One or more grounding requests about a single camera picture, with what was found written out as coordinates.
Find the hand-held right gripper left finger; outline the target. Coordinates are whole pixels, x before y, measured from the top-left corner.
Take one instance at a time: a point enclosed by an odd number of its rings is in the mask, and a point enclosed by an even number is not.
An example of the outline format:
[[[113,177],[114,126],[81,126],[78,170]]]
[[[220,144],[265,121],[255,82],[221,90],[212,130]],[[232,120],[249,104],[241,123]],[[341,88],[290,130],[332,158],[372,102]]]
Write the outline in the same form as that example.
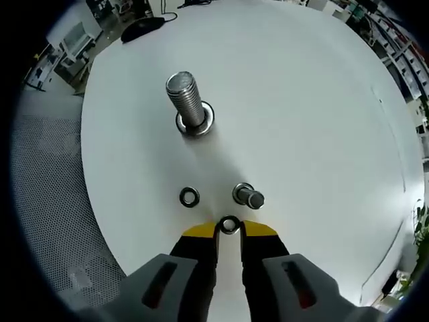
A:
[[[159,254],[121,282],[119,295],[81,321],[206,321],[216,284],[219,229],[186,230],[169,254]]]

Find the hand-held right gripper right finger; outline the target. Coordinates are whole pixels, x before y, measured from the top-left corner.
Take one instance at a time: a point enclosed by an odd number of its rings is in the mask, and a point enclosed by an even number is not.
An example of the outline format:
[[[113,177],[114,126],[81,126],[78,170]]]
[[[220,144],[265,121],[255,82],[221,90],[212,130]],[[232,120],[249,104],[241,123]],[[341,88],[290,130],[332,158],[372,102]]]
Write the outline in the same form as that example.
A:
[[[372,307],[357,307],[336,280],[301,254],[290,254],[277,232],[241,222],[243,285],[252,321],[378,321]]]

